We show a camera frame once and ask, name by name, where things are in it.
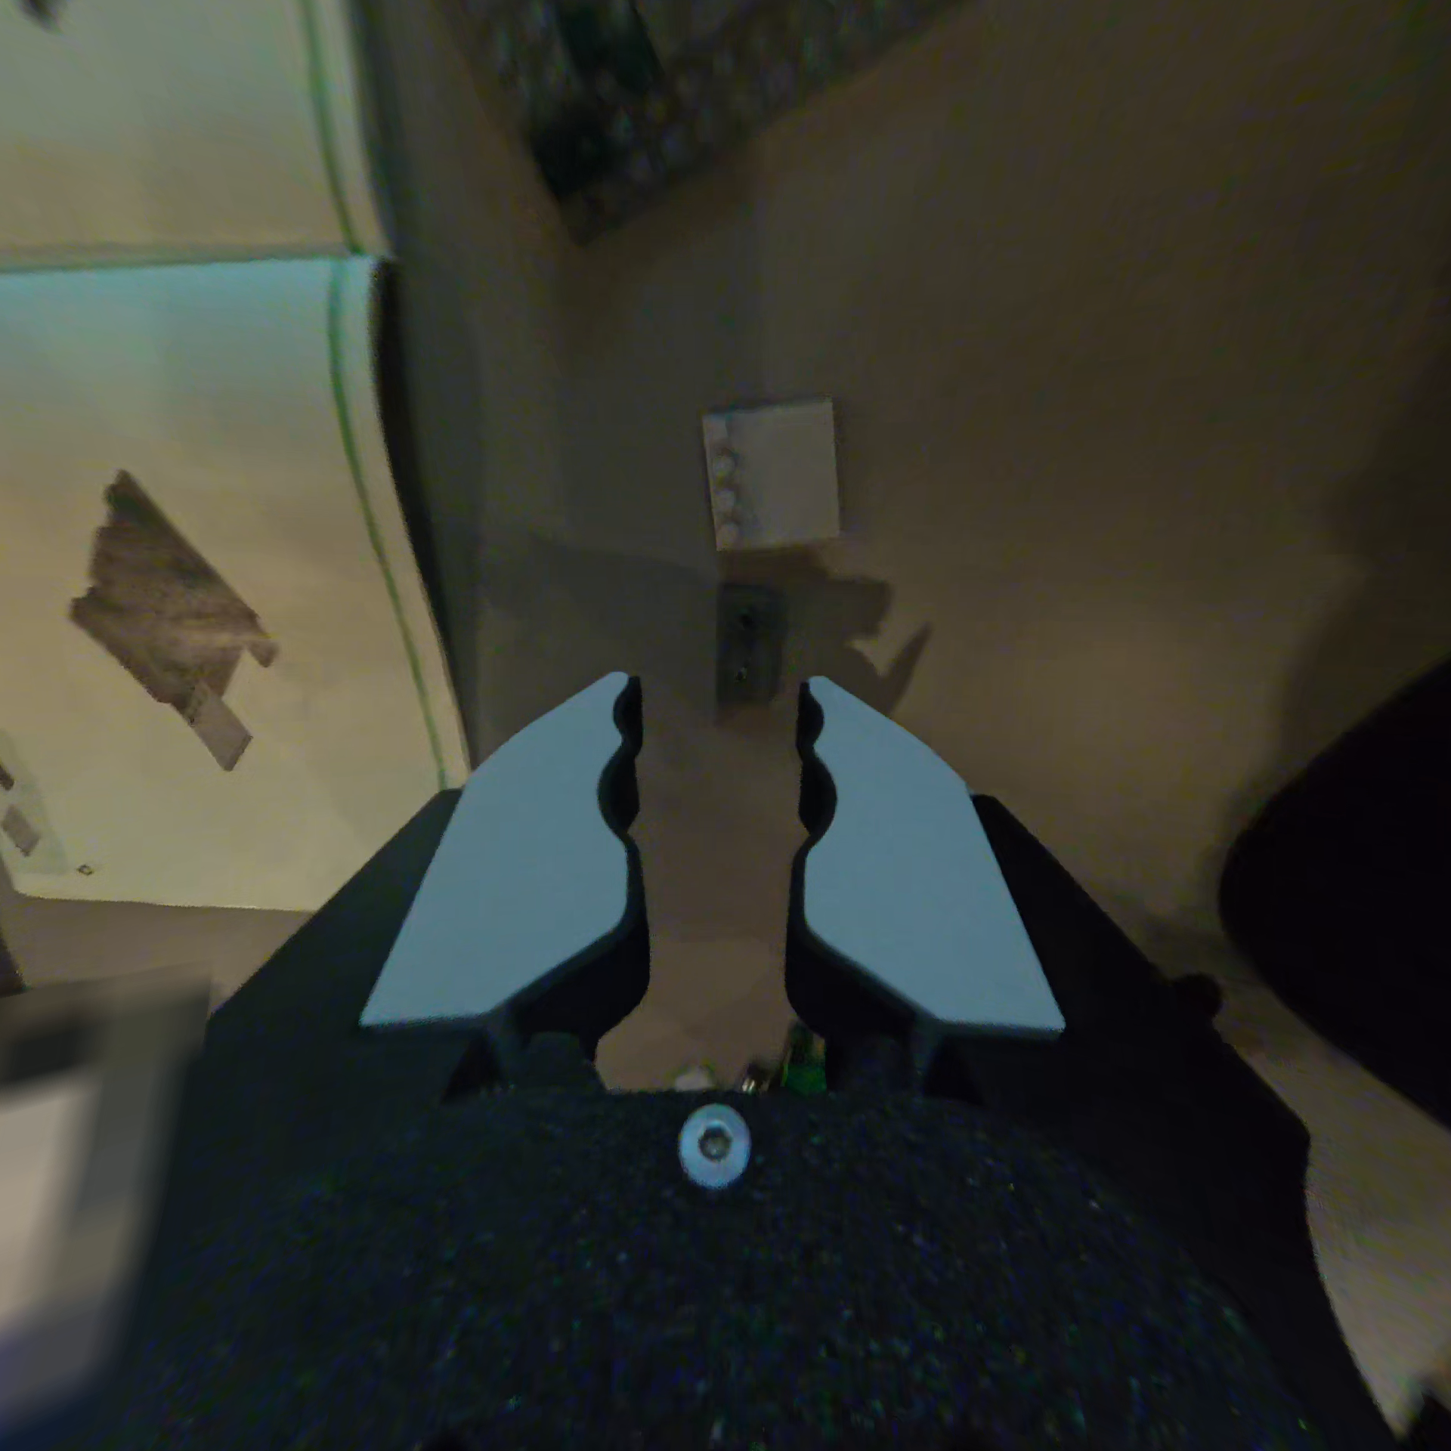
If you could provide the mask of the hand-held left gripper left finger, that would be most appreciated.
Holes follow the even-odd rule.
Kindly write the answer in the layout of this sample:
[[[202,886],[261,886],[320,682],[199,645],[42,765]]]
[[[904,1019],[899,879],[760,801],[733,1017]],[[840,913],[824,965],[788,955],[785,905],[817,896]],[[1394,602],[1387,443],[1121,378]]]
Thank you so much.
[[[612,671],[467,778],[360,1013],[363,1029],[484,1022],[612,1029],[648,986],[643,689]]]

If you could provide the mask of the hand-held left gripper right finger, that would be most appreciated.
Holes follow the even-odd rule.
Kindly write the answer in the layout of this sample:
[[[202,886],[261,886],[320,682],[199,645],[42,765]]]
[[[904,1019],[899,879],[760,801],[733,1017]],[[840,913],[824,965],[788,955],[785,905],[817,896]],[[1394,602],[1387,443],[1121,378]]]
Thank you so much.
[[[966,780],[828,677],[800,689],[805,841],[791,867],[788,991],[862,984],[931,1038],[1052,1041],[1064,1013]]]

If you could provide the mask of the grey smooth two-hole tile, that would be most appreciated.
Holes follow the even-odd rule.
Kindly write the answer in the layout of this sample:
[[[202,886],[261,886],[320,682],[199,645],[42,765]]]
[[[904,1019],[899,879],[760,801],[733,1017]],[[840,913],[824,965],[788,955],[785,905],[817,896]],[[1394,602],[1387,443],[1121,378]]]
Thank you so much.
[[[771,702],[785,670],[786,599],[767,585],[717,592],[715,697],[721,709]]]

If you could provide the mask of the light grey square plate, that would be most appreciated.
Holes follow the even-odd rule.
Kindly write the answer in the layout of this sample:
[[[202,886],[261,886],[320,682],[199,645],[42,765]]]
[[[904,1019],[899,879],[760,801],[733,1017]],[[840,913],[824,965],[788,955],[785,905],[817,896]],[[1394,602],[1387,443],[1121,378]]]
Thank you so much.
[[[709,411],[702,454],[717,552],[805,549],[842,535],[829,397]]]

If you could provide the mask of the white instruction booklet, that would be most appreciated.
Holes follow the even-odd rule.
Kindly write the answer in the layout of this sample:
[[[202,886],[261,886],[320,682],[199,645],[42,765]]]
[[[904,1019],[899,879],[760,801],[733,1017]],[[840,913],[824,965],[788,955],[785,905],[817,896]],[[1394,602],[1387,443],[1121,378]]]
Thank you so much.
[[[320,908],[468,772],[354,3],[4,3],[4,863]]]

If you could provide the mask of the grey studded building baseplate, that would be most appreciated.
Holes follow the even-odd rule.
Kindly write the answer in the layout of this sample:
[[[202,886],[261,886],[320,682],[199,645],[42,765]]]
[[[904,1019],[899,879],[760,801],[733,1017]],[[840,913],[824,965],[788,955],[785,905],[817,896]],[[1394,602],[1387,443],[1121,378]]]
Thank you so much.
[[[591,243],[950,1],[487,1],[465,34],[562,224]]]

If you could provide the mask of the crumpled white paper bag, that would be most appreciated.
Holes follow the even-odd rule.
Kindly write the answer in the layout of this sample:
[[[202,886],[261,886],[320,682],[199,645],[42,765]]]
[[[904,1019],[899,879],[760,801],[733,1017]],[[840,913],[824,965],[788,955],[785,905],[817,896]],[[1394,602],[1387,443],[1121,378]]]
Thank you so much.
[[[209,1000],[168,972],[4,998],[5,1395],[81,1376],[116,1338]]]

